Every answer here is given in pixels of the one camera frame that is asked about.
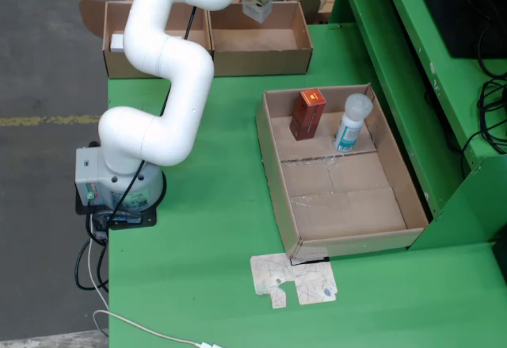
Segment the concrete floor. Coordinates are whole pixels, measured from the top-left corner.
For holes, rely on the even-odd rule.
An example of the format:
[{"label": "concrete floor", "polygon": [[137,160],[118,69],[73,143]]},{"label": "concrete floor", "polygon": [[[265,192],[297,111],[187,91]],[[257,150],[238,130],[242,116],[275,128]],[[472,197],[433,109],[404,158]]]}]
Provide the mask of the concrete floor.
[{"label": "concrete floor", "polygon": [[101,307],[73,278],[86,238],[74,214],[74,154],[97,138],[97,124],[37,118],[106,109],[101,41],[82,25],[78,1],[0,0],[0,341],[93,330]]}]

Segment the green metal frame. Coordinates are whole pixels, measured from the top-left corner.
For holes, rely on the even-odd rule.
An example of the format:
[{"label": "green metal frame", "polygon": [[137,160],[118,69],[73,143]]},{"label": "green metal frame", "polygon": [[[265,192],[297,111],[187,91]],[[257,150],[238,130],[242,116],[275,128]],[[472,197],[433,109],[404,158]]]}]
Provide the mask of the green metal frame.
[{"label": "green metal frame", "polygon": [[[461,146],[478,123],[477,113],[465,108],[475,110],[478,86],[487,77],[473,59],[449,56],[422,0],[393,2],[394,6],[391,0],[336,0],[331,22],[357,23],[383,89],[384,112],[399,130],[406,160],[434,217],[412,248],[489,241],[507,220],[502,200],[507,156],[498,155],[480,137],[474,139],[467,149],[472,171],[463,180],[461,157],[449,149],[424,99],[426,88],[415,59],[420,59],[428,78],[436,80],[435,92]],[[447,69],[436,70],[444,66]],[[507,61],[494,60],[492,67],[507,69]],[[494,116],[505,118],[505,112]]]}]

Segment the computer monitor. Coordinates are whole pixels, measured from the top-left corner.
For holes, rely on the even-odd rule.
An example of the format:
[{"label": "computer monitor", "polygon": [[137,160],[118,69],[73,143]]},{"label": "computer monitor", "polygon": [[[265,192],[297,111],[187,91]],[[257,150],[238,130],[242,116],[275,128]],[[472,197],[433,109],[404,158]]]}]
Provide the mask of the computer monitor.
[{"label": "computer monitor", "polygon": [[425,0],[449,54],[477,58],[507,58],[507,0]]}]

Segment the small red box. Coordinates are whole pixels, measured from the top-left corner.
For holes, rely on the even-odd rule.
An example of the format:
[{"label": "small red box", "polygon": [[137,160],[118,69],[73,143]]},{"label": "small red box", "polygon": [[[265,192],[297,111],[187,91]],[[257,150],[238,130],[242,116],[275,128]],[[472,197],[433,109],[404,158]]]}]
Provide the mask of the small red box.
[{"label": "small red box", "polygon": [[292,112],[291,132],[295,140],[313,138],[326,100],[318,89],[301,90]]}]

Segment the spray bottle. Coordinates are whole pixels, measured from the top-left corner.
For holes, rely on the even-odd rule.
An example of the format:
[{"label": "spray bottle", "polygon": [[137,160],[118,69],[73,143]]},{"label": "spray bottle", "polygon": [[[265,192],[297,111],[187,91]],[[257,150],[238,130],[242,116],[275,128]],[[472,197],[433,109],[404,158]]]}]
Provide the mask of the spray bottle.
[{"label": "spray bottle", "polygon": [[351,151],[366,118],[373,110],[373,103],[364,94],[351,94],[345,101],[345,112],[334,137],[333,146],[338,151]]}]

